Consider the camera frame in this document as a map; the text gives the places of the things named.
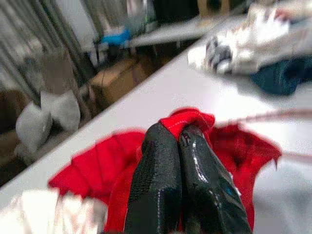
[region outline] blue object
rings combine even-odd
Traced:
[[[130,31],[125,29],[120,34],[103,36],[101,43],[108,43],[109,45],[124,45],[130,38]]]
[[[283,60],[261,68],[250,77],[266,93],[290,95],[297,85],[312,80],[312,57]]]

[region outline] red cloth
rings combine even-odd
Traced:
[[[188,108],[174,112],[160,122],[178,139],[183,128],[195,124],[203,132],[224,166],[233,174],[236,187],[254,226],[253,187],[260,168],[281,152],[267,140],[242,131],[238,125],[213,127],[215,118]],[[105,231],[122,232],[133,173],[142,157],[144,134],[128,132],[113,135],[73,158],[71,164],[49,181],[62,194],[71,191],[91,196],[108,204]]]

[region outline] red string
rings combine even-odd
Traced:
[[[240,124],[246,122],[266,122],[271,120],[282,120],[287,118],[296,118],[298,119],[312,119],[312,110],[311,109],[290,109],[290,110],[279,110],[273,112],[267,112],[265,114],[257,114],[255,116],[247,116],[245,118],[230,119],[226,123],[221,123],[220,125],[231,125],[231,124]],[[283,156],[288,158],[295,158],[296,160],[311,162],[312,155],[294,153],[294,152],[283,152]]]

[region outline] cardboard box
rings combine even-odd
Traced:
[[[151,73],[148,66],[146,58],[127,58],[100,71],[91,85],[101,108],[113,104],[144,81]]]
[[[225,16],[230,13],[230,1],[231,0],[221,0],[221,8],[219,11],[214,11],[207,4],[207,0],[198,0],[199,14],[201,17],[207,16]]]

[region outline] white table surface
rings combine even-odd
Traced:
[[[150,33],[142,34],[132,39],[129,41],[128,46],[138,47],[190,39],[199,39],[221,22],[228,22],[232,18],[234,17],[213,17],[209,19],[209,24],[201,25],[200,23],[202,19],[198,16],[185,22],[167,24],[157,28]]]
[[[222,25],[222,29],[234,24],[237,23]],[[195,46],[205,41],[203,38]],[[48,179],[70,162],[74,154],[93,146],[112,131],[147,129],[183,106],[212,113],[217,123],[277,109],[312,109],[312,83],[298,86],[289,97],[268,96],[248,78],[225,78],[193,70],[188,66],[186,51],[4,185],[0,189],[0,209],[24,190],[46,188]],[[311,120],[253,123],[247,127],[275,141],[284,151],[311,154]],[[275,171],[269,163],[256,180],[254,204],[255,234],[309,233],[312,212],[306,209],[312,211],[312,164],[281,159]]]

